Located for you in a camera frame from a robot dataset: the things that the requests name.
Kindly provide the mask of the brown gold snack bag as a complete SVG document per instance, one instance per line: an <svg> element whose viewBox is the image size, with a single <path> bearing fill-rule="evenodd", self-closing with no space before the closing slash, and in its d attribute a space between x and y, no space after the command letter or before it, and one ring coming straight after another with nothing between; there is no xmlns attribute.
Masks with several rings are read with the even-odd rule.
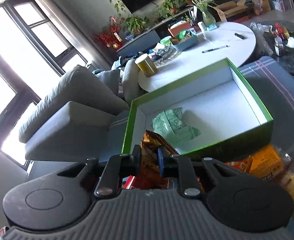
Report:
<svg viewBox="0 0 294 240"><path fill-rule="evenodd" d="M162 178L160 176L157 150L160 146L164 146L168 155L180 155L178 152L159 134L152 131L145 131L141 147L141 168L139 174L135 176L134 186L141 190L159 189L166 190L171 188L170 180L175 178ZM193 163L194 170L201 166L200 163Z"/></svg>

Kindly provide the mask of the green snack bag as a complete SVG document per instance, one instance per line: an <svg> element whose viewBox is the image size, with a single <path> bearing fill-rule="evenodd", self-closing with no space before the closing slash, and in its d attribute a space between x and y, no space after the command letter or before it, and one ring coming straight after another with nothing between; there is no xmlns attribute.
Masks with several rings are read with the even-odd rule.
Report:
<svg viewBox="0 0 294 240"><path fill-rule="evenodd" d="M183 108L162 111L152 119L153 131L161 135L172 146L184 144L198 137L201 132L182 120Z"/></svg>

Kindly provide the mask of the grey sofa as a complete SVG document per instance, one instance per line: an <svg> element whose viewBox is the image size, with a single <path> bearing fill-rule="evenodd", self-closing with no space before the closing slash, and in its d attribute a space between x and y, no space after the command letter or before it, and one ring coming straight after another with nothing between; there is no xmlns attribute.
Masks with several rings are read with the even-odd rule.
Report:
<svg viewBox="0 0 294 240"><path fill-rule="evenodd" d="M34 161L107 161L119 154L129 105L87 68L62 76L22 124L19 141Z"/></svg>

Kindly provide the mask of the green cardboard box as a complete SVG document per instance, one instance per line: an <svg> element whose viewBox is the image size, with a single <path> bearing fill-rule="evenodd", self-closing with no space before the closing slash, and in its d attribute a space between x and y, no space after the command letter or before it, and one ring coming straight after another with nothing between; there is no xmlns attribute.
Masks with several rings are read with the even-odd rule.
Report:
<svg viewBox="0 0 294 240"><path fill-rule="evenodd" d="M273 118L239 69L225 58L131 103L122 153L140 144L152 119L181 107L182 120L200 135L176 150L191 159L229 162L270 144Z"/></svg>

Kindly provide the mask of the orange snack pack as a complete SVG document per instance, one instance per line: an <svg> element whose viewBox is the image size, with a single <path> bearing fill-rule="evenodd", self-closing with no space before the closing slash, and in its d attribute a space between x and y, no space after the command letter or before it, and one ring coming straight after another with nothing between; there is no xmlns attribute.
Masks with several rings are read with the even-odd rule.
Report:
<svg viewBox="0 0 294 240"><path fill-rule="evenodd" d="M283 172L283 160L272 145L267 145L241 161L227 165L263 180L272 180Z"/></svg>

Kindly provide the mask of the yellow tin can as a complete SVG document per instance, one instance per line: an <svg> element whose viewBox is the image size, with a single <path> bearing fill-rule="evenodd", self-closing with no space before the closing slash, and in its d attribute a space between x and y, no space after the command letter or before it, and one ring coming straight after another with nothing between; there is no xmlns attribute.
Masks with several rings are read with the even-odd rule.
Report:
<svg viewBox="0 0 294 240"><path fill-rule="evenodd" d="M146 77L152 77L158 73L158 69L152 62L148 54L142 54L135 59L135 64L144 73Z"/></svg>

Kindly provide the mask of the blue plastic tray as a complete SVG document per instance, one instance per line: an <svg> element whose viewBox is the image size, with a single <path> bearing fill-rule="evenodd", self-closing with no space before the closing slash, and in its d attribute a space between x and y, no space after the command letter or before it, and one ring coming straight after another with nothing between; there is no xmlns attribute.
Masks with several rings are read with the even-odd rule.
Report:
<svg viewBox="0 0 294 240"><path fill-rule="evenodd" d="M177 51L185 51L199 43L196 34L190 30L183 30L170 40Z"/></svg>

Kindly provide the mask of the red berry decoration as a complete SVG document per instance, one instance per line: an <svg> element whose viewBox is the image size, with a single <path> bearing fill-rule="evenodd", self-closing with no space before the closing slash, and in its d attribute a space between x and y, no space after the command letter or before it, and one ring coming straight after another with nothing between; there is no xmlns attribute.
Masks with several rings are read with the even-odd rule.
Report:
<svg viewBox="0 0 294 240"><path fill-rule="evenodd" d="M103 28L103 31L100 33L93 33L91 38L94 41L101 42L107 48L113 48L114 50L120 49L123 46L120 31L122 31L124 20L125 19L121 16L110 16L108 24Z"/></svg>

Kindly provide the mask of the black pen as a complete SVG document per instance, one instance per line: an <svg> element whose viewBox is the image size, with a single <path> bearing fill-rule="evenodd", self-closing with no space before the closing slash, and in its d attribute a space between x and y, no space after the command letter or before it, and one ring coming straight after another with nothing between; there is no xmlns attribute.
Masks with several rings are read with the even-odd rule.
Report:
<svg viewBox="0 0 294 240"><path fill-rule="evenodd" d="M217 47L217 48L212 48L212 49L207 49L207 50L204 50L202 51L202 53L208 53L208 52L212 52L212 51L215 51L215 50L219 50L219 49L223 49L223 48L228 48L230 47L229 45L224 45L224 46L220 46L220 47Z"/></svg>

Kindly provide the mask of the white round coffee table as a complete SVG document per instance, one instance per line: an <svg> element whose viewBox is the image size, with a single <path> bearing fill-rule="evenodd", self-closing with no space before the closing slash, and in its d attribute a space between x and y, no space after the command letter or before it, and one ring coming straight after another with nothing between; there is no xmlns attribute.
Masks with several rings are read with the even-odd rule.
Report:
<svg viewBox="0 0 294 240"><path fill-rule="evenodd" d="M146 77L140 72L140 87L152 92L225 58L240 67L250 58L256 46L254 32L246 25L234 22L220 22L214 30L197 33L197 38L198 44L158 67L156 75Z"/></svg>

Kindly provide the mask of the potted green plant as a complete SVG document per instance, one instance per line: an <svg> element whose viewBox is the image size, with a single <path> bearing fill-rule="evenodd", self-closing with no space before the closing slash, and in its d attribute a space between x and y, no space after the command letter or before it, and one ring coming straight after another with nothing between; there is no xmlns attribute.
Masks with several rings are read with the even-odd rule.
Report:
<svg viewBox="0 0 294 240"><path fill-rule="evenodd" d="M131 16L124 20L123 30L129 31L132 35L141 34L149 23L149 18L141 18L139 16Z"/></svg>

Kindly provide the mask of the black marker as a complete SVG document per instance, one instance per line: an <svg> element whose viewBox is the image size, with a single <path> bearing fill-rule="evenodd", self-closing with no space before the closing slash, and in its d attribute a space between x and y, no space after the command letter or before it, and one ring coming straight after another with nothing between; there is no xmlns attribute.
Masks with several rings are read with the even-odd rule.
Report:
<svg viewBox="0 0 294 240"><path fill-rule="evenodd" d="M236 37L242 39L242 40L246 39L246 37L244 37L244 36L241 35L241 34L235 33L234 35L235 35Z"/></svg>

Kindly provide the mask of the glass vase with plant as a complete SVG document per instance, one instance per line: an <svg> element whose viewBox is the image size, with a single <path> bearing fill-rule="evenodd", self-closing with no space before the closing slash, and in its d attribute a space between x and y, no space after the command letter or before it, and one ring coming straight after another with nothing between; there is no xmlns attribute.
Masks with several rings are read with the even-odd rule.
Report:
<svg viewBox="0 0 294 240"><path fill-rule="evenodd" d="M197 7L202 12L203 23L206 29L214 29L216 27L216 20L214 16L209 12L208 8L212 7L210 5L212 0L191 0L193 5Z"/></svg>

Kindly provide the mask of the open cardboard box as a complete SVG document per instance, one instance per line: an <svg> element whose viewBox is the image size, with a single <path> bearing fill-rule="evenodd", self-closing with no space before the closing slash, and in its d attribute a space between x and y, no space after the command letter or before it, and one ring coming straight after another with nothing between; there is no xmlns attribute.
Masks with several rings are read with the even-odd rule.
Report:
<svg viewBox="0 0 294 240"><path fill-rule="evenodd" d="M218 13L221 22L241 23L249 18L247 13L248 7L245 3L246 0L239 0L238 2L229 1L217 5L214 7L214 10Z"/></svg>

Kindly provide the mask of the grey tv cabinet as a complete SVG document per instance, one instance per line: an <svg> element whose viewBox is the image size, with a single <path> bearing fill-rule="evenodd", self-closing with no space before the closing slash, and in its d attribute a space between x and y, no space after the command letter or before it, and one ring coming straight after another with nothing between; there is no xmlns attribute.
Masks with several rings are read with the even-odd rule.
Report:
<svg viewBox="0 0 294 240"><path fill-rule="evenodd" d="M213 0L213 2L217 5L220 5L225 2L234 1L237 2L239 0ZM245 4L251 3L251 0L246 0ZM192 6L183 6L182 10L175 15L171 15L170 17L162 20L158 24L152 26L148 30L144 31L142 34L137 35L132 41L128 41L117 50L118 55L120 56L128 56L131 54L135 54L139 51L148 50L151 46L155 45L162 38L170 36L168 31L168 27L172 26L174 23L182 20L185 16L189 16L189 11L192 11Z"/></svg>

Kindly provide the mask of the dark round side table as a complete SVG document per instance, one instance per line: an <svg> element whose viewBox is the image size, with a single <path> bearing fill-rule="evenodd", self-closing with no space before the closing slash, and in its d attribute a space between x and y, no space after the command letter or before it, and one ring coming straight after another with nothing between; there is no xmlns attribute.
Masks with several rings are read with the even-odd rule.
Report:
<svg viewBox="0 0 294 240"><path fill-rule="evenodd" d="M250 28L252 29L254 25L267 25L272 26L272 31L276 31L275 24L279 24L281 27L285 27L287 31L289 31L290 35L294 34L294 23L289 21L263 21L263 22L252 22L250 24ZM269 54L261 49L258 41L256 41L256 47L254 50L255 57L258 59L261 56L270 56L275 59L289 74L294 76L294 48L289 48L286 46L287 41L283 41L284 44L284 53L282 56L277 56L275 53L275 46L274 46L274 38L275 36L272 33L264 32L263 37L265 38L267 44L269 45L270 49L273 51L273 54Z"/></svg>

